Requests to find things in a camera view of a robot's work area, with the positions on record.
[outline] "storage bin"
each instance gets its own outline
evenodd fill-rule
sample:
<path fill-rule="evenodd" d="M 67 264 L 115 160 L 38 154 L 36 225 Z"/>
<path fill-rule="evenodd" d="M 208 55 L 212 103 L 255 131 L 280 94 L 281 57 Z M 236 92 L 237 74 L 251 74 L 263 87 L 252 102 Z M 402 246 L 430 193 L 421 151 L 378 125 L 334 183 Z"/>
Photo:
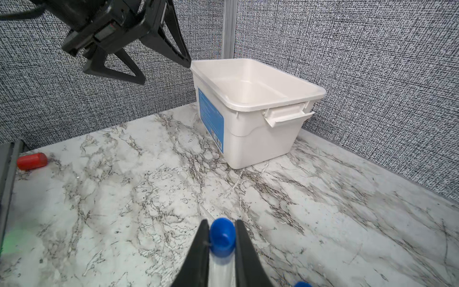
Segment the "storage bin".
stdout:
<path fill-rule="evenodd" d="M 290 151 L 325 89 L 252 59 L 191 63 L 199 116 L 229 166 Z"/>

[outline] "blue cap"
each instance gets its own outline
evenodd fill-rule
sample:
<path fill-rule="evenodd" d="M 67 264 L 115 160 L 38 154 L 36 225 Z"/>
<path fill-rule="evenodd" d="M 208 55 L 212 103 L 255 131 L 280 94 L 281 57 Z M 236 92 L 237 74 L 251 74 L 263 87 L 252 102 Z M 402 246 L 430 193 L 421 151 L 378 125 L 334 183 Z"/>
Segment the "blue cap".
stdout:
<path fill-rule="evenodd" d="M 210 226 L 210 250 L 217 257 L 226 257 L 236 246 L 236 229 L 228 218 L 218 218 Z"/>
<path fill-rule="evenodd" d="M 297 284 L 295 284 L 295 287 L 312 287 L 312 286 L 307 284 L 306 282 L 300 281 Z"/>

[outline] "robotic arm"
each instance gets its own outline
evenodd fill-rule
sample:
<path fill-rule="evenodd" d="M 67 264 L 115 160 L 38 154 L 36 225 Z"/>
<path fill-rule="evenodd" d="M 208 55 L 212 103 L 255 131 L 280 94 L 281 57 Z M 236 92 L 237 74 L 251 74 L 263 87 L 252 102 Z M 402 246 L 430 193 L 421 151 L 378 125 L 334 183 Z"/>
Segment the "robotic arm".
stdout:
<path fill-rule="evenodd" d="M 150 49 L 189 68 L 191 57 L 180 32 L 173 0 L 31 0 L 36 8 L 0 15 L 0 20 L 40 17 L 45 10 L 70 27 L 62 49 L 76 56 L 83 49 L 88 60 L 83 72 L 143 85 L 145 76 L 124 47 L 136 39 Z M 167 25 L 177 50 L 167 39 Z M 115 54 L 135 74 L 105 67 L 108 54 Z"/>

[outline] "red cylinder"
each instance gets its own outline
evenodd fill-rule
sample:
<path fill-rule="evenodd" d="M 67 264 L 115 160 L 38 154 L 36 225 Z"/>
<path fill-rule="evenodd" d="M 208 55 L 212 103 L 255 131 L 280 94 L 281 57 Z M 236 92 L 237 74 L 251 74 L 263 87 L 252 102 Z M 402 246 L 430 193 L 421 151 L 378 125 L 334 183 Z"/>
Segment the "red cylinder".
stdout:
<path fill-rule="evenodd" d="M 20 170 L 37 169 L 48 164 L 46 155 L 42 152 L 29 154 L 17 159 L 17 168 Z"/>

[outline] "marble countertop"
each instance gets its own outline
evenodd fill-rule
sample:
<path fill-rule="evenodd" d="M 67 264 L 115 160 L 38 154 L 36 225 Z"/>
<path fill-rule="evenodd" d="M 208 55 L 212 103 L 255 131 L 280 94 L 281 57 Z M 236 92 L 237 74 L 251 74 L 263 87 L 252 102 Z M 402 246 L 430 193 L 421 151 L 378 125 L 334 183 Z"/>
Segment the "marble countertop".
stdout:
<path fill-rule="evenodd" d="M 301 130 L 231 169 L 195 104 L 39 148 L 1 286 L 169 286 L 202 219 L 241 218 L 276 286 L 458 286 L 459 207 Z"/>

